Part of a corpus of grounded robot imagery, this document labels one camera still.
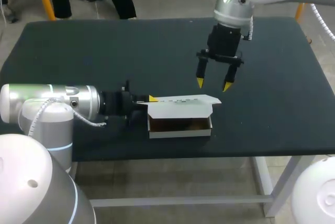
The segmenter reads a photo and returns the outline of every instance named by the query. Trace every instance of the tiled floor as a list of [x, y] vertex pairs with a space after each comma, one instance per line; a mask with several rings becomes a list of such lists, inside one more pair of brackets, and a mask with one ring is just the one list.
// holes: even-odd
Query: tiled floor
[[[139, 19], [210, 17], [215, 0], [133, 0]], [[73, 19], [97, 19], [94, 3], [71, 0]], [[294, 16], [297, 4], [276, 4], [255, 9], [255, 16]], [[0, 42], [0, 66], [8, 57], [26, 23], [46, 20], [40, 0], [17, 0], [20, 22], [8, 25]], [[117, 19], [110, 0], [97, 3], [100, 19]], [[318, 7], [335, 31], [335, 8]], [[307, 7], [301, 23], [335, 91], [335, 43], [323, 32]], [[289, 157], [267, 158], [275, 183]], [[215, 158], [91, 162], [79, 165], [77, 182], [89, 198], [254, 194], [256, 185], [249, 159]], [[98, 224], [107, 223], [250, 223], [293, 224], [289, 201], [275, 219], [265, 219], [252, 205], [159, 206], [97, 208]]]

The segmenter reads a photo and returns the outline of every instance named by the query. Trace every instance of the dark table surface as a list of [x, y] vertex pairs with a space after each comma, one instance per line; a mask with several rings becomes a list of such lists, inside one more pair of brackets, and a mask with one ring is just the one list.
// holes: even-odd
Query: dark table surface
[[[207, 94], [222, 105], [209, 138], [148, 139], [144, 114], [132, 126], [112, 118], [105, 129], [75, 123], [73, 160], [196, 158], [335, 153], [335, 98], [299, 25], [260, 18], [245, 64], [225, 93], [228, 66], [209, 62], [204, 88], [195, 54], [206, 48], [213, 19], [60, 21], [26, 26], [1, 73], [5, 83], [95, 85], [138, 94]], [[20, 132], [0, 124], [0, 133]]]

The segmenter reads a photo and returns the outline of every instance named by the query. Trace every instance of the open box lid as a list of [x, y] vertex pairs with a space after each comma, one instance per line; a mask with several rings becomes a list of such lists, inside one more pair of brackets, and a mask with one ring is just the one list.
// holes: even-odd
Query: open box lid
[[208, 95], [155, 97], [158, 102], [148, 105], [148, 114], [154, 119], [163, 118], [208, 118], [213, 113], [213, 104], [221, 101]]

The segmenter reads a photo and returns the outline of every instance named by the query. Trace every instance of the white cardboard box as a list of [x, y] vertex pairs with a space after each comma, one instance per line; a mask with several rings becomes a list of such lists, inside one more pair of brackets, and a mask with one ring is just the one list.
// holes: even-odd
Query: white cardboard box
[[156, 97], [148, 105], [149, 138], [210, 136], [213, 104], [221, 104], [208, 95]]

